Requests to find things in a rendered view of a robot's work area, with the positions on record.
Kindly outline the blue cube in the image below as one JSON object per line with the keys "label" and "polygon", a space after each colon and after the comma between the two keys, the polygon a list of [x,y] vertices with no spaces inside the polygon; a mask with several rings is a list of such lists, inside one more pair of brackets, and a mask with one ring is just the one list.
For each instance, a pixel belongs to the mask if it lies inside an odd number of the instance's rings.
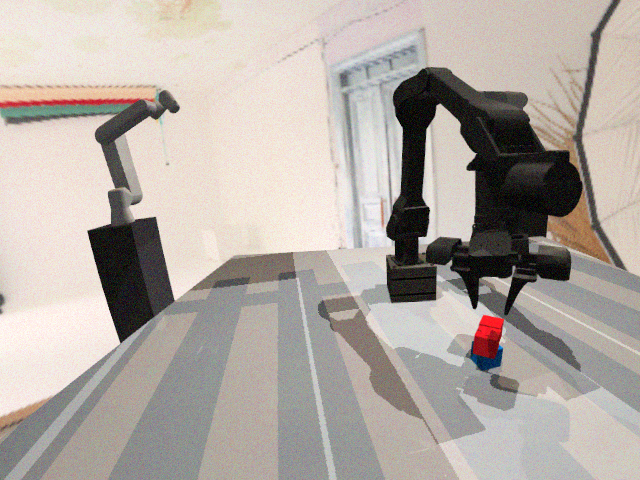
{"label": "blue cube", "polygon": [[499,345],[499,349],[497,351],[497,355],[495,359],[493,358],[490,359],[488,357],[483,357],[481,355],[473,354],[473,342],[474,341],[472,341],[472,346],[471,346],[471,360],[477,365],[477,367],[480,368],[480,370],[484,371],[484,370],[489,370],[494,367],[500,366],[502,361],[503,347]]}

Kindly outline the red cube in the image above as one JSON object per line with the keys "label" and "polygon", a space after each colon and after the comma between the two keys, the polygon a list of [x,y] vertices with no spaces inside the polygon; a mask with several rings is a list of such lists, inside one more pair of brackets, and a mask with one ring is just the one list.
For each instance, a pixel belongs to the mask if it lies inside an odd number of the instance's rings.
{"label": "red cube", "polygon": [[500,334],[500,339],[501,339],[503,324],[504,324],[504,319],[501,319],[498,317],[494,318],[494,317],[485,315],[481,318],[479,325],[501,330],[501,334]]}
{"label": "red cube", "polygon": [[479,325],[473,342],[473,354],[495,359],[499,349],[500,334],[501,330]]}

